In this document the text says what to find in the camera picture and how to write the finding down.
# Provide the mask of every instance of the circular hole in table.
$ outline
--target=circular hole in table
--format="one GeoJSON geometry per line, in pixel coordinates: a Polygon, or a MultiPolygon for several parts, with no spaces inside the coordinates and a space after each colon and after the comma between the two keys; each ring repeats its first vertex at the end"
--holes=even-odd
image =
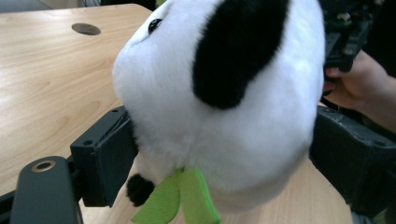
{"type": "Polygon", "coordinates": [[[72,29],[82,35],[99,35],[101,33],[99,28],[87,23],[75,23],[72,25],[72,29]]]}

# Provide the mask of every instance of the panda plush toy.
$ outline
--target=panda plush toy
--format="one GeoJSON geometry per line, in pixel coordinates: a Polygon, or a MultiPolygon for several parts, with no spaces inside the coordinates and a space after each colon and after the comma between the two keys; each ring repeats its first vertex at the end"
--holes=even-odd
{"type": "Polygon", "coordinates": [[[197,169],[221,213],[273,199],[306,157],[322,94],[317,0],[167,0],[113,70],[131,115],[135,205],[197,169]]]}

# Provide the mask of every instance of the green bow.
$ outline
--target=green bow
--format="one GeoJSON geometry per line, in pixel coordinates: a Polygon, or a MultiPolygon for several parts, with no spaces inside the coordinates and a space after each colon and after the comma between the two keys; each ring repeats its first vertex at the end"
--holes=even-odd
{"type": "Polygon", "coordinates": [[[202,173],[196,169],[177,170],[151,193],[132,222],[137,224],[169,223],[180,204],[188,224],[219,224],[221,217],[209,195],[202,173]]]}

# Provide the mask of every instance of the table surface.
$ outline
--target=table surface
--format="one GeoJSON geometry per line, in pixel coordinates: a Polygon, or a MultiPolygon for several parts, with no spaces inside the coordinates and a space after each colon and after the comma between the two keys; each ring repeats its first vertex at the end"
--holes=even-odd
{"type": "MultiPolygon", "coordinates": [[[[0,14],[0,195],[15,189],[31,161],[70,155],[69,146],[120,105],[113,62],[149,15],[137,5],[0,14]],[[88,23],[99,35],[72,30],[88,23]]],[[[122,188],[113,208],[86,208],[85,223],[130,223],[122,188]]],[[[179,215],[174,223],[183,223],[179,215]]],[[[263,207],[224,223],[352,223],[348,206],[306,160],[286,189],[263,207]]]]}

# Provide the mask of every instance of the black metal bracket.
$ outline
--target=black metal bracket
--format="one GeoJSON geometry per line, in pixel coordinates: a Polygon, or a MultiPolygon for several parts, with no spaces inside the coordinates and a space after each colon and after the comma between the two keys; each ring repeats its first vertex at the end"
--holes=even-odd
{"type": "Polygon", "coordinates": [[[396,144],[339,111],[319,107],[310,159],[357,213],[396,203],[396,144]]]}
{"type": "Polygon", "coordinates": [[[0,197],[0,223],[83,223],[78,201],[112,206],[137,154],[123,107],[106,113],[72,145],[68,159],[25,166],[17,189],[0,197]]]}

